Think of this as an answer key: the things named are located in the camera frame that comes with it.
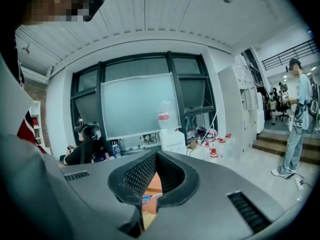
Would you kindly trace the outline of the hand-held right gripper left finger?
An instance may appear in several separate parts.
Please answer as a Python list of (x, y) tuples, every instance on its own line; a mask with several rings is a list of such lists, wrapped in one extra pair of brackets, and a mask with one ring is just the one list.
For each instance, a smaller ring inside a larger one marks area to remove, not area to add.
[(158, 240), (155, 217), (144, 225), (142, 197), (154, 177), (157, 153), (61, 167), (73, 197), (64, 198), (72, 240)]

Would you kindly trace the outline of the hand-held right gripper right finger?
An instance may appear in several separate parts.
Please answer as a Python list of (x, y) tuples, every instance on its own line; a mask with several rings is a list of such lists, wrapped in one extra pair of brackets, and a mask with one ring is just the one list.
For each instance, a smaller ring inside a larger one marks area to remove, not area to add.
[(271, 238), (284, 210), (270, 195), (231, 169), (169, 153), (199, 174), (197, 191), (183, 204), (158, 209), (149, 240), (243, 240)]

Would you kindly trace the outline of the orange box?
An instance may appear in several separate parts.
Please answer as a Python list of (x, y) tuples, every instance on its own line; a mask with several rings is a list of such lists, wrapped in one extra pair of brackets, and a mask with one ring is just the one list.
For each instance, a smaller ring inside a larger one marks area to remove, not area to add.
[(150, 201), (142, 205), (142, 211), (148, 212), (150, 214), (157, 214), (157, 200), (163, 195), (162, 184), (160, 177), (157, 173), (155, 173), (153, 179), (151, 180), (149, 186), (147, 187), (145, 193), (146, 195), (152, 196)]

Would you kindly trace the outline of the blue paper bag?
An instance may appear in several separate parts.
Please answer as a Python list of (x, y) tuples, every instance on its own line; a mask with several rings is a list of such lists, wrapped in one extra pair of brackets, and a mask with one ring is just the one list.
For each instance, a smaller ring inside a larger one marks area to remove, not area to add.
[(112, 150), (113, 157), (115, 159), (117, 159), (119, 157), (122, 157), (121, 147), (118, 144), (118, 142), (117, 141), (112, 141), (111, 144), (112, 144), (111, 145), (111, 150)]

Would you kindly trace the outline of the round wooden table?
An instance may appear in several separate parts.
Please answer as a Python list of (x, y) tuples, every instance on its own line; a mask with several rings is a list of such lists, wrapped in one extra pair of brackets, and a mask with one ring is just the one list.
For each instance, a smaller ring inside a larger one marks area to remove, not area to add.
[(156, 214), (148, 213), (147, 211), (144, 211), (142, 213), (144, 231), (148, 229), (148, 227), (152, 224), (156, 216), (157, 216)]

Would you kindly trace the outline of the white water dispenser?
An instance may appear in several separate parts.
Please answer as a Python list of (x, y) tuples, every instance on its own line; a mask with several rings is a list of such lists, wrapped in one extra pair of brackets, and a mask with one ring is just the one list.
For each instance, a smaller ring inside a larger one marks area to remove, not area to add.
[(185, 142), (185, 135), (178, 131), (168, 131), (163, 129), (159, 133), (161, 149), (167, 152), (178, 153), (186, 155), (187, 148)]

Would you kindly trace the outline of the white leaning pole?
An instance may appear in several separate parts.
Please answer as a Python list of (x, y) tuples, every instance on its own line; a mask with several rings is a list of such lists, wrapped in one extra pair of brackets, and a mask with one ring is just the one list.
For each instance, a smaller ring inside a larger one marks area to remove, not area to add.
[(205, 140), (205, 138), (207, 137), (210, 129), (213, 128), (213, 126), (214, 126), (214, 121), (215, 121), (215, 119), (216, 119), (216, 117), (217, 117), (217, 114), (218, 114), (218, 112), (219, 112), (219, 110), (220, 110), (220, 107), (221, 107), (221, 103), (222, 103), (222, 101), (219, 102), (219, 104), (218, 104), (218, 106), (217, 106), (217, 109), (216, 109), (216, 111), (215, 111), (214, 117), (213, 117), (213, 119), (212, 119), (212, 121), (211, 121), (211, 124), (210, 124), (209, 128), (207, 129), (207, 131), (205, 132), (205, 134), (203, 135), (203, 138), (202, 138), (201, 141), (200, 141), (200, 145), (202, 145), (202, 143), (204, 142), (204, 140)]

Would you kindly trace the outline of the wooden steps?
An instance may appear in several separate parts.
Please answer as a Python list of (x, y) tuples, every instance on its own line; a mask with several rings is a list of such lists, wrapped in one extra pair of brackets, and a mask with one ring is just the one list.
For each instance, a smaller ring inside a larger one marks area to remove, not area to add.
[[(264, 129), (261, 133), (257, 134), (252, 147), (283, 157), (289, 135), (289, 131)], [(300, 161), (320, 166), (320, 134), (318, 132), (303, 135)]]

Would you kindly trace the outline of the person's black and red shirt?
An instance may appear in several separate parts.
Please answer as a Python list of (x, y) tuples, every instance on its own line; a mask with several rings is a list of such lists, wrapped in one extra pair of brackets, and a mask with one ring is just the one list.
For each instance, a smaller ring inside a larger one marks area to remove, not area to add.
[(20, 125), (17, 136), (25, 141), (34, 144), (43, 154), (47, 152), (38, 144), (35, 137), (35, 129), (30, 112), (28, 111)]

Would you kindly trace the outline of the white shelf unit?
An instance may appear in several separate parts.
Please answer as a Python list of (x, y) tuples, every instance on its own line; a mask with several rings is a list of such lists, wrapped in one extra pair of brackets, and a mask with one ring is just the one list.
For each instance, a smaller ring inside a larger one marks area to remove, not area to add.
[(43, 138), (42, 131), (42, 122), (41, 122), (41, 102), (34, 100), (31, 107), (29, 108), (29, 113), (31, 116), (35, 139), (37, 143), (44, 149), (45, 143)]

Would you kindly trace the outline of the frosted glass board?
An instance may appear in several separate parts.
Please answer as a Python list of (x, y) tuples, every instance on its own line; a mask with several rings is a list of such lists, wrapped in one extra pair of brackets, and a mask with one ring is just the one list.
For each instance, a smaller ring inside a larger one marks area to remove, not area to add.
[(127, 77), (101, 84), (101, 106), (106, 139), (120, 140), (159, 133), (160, 113), (169, 113), (174, 129), (181, 127), (171, 73)]

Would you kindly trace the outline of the white locker cabinet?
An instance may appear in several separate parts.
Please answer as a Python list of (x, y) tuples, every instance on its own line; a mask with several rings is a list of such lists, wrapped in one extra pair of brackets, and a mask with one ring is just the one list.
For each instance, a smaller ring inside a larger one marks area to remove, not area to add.
[(229, 154), (240, 158), (257, 139), (258, 124), (262, 113), (262, 99), (248, 69), (231, 64), (218, 72), (222, 91), (226, 134), (230, 136), (232, 147)]

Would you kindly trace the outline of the large clear water bottle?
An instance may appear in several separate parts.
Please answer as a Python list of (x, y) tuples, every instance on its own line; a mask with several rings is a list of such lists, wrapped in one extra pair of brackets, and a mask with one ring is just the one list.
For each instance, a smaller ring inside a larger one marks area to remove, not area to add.
[(160, 103), (157, 115), (161, 130), (174, 132), (179, 128), (177, 108), (171, 100), (163, 100)]

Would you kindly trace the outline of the black railing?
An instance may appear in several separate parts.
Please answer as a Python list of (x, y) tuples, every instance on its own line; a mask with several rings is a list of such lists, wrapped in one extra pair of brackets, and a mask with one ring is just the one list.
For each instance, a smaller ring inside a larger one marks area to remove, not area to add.
[(320, 49), (313, 38), (263, 60), (262, 65), (268, 71), (278, 66), (287, 66), (292, 58), (300, 60), (318, 53)]

